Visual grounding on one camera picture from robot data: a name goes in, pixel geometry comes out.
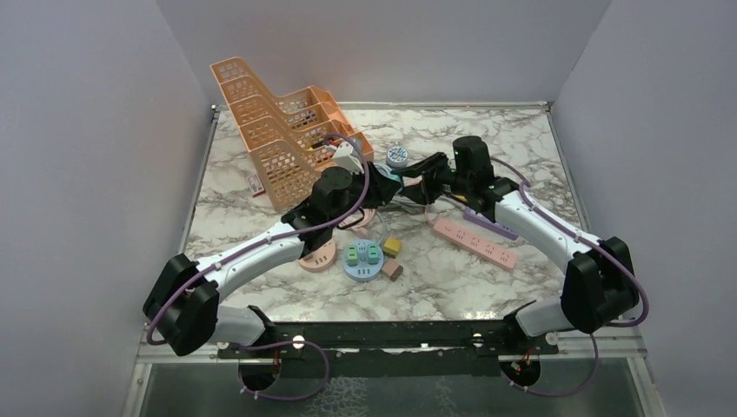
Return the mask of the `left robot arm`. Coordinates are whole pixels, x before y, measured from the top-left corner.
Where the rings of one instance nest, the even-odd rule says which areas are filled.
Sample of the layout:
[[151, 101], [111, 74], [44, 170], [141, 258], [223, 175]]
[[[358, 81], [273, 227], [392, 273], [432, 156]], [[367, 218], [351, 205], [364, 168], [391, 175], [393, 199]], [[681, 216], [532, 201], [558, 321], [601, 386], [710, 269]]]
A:
[[315, 252], [356, 210], [381, 207], [402, 187], [400, 176], [383, 175], [373, 163], [363, 174], [330, 167], [305, 200], [257, 237], [200, 261], [185, 254], [170, 258], [143, 304], [147, 342], [167, 344], [178, 356], [217, 342], [265, 355], [273, 345], [269, 319], [258, 308], [226, 308], [222, 301], [271, 269]]

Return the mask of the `green usb charger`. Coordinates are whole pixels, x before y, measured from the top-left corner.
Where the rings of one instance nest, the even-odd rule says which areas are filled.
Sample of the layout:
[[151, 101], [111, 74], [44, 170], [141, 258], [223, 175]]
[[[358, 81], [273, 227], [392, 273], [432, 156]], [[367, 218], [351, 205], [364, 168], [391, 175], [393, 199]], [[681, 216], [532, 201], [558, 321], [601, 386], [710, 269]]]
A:
[[349, 267], [355, 267], [360, 262], [359, 251], [356, 245], [349, 245], [345, 250], [345, 264]]

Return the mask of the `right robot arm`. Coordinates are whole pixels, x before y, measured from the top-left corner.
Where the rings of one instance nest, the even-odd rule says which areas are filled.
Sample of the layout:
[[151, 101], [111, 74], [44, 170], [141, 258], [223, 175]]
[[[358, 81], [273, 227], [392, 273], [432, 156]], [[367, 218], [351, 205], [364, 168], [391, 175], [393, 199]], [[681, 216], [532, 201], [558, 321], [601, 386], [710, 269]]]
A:
[[560, 295], [505, 316], [503, 346], [521, 354], [547, 333], [592, 334], [605, 326], [642, 324], [650, 303], [634, 276], [627, 244], [615, 236], [602, 240], [564, 222], [528, 194], [524, 175], [517, 181], [497, 175], [497, 161], [479, 136], [463, 136], [454, 140], [452, 156], [437, 152], [392, 172], [418, 181], [403, 190], [411, 201], [428, 205], [443, 194], [460, 195], [467, 207], [514, 230], [564, 274]]

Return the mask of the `teal blue usb charger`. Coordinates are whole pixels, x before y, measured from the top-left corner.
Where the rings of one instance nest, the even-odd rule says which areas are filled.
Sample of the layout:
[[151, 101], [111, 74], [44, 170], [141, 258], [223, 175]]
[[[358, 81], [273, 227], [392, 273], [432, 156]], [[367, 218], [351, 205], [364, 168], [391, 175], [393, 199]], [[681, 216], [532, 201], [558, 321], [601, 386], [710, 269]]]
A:
[[404, 189], [404, 181], [401, 175], [390, 174], [389, 178], [396, 183], [395, 194], [399, 194]]

